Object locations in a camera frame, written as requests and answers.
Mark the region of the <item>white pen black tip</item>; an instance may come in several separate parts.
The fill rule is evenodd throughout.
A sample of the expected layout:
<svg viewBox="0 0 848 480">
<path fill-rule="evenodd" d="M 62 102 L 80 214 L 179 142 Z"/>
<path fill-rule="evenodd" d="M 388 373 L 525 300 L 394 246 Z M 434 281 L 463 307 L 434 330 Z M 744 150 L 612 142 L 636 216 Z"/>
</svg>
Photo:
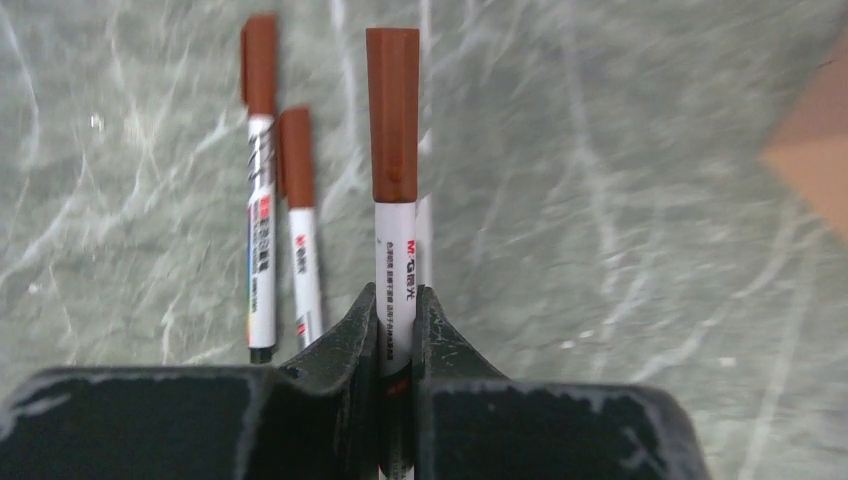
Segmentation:
<svg viewBox="0 0 848 480">
<path fill-rule="evenodd" d="M 241 30 L 241 92 L 247 109 L 247 347 L 254 365 L 272 360 L 276 320 L 276 91 L 278 19 L 249 17 Z"/>
</svg>

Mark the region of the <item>white pen red tip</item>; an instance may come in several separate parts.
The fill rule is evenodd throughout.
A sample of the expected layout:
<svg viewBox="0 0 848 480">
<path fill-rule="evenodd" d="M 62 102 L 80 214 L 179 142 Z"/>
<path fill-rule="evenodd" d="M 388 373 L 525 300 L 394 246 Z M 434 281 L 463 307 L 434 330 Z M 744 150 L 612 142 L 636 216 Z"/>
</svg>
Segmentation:
<svg viewBox="0 0 848 480">
<path fill-rule="evenodd" d="M 374 200 L 375 312 L 380 354 L 379 464 L 388 479 L 405 478 L 414 462 L 411 372 L 418 290 L 417 200 L 414 203 Z"/>
</svg>

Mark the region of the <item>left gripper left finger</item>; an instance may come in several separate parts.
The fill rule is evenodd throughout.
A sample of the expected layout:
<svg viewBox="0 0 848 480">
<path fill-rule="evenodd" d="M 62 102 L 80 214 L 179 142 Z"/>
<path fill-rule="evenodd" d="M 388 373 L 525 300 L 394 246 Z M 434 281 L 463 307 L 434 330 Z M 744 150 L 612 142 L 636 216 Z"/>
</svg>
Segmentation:
<svg viewBox="0 0 848 480">
<path fill-rule="evenodd" d="M 278 367 L 53 368 L 1 404 L 5 479 L 373 479 L 375 294 Z"/>
</svg>

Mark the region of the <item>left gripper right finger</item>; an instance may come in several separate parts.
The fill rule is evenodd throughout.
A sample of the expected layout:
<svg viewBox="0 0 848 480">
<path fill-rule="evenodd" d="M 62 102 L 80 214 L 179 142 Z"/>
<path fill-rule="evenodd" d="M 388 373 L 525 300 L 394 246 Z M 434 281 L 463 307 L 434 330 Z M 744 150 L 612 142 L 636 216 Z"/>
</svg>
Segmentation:
<svg viewBox="0 0 848 480">
<path fill-rule="evenodd" d="M 667 391 L 512 380 L 419 291 L 414 334 L 419 479 L 706 479 L 693 423 Z"/>
</svg>

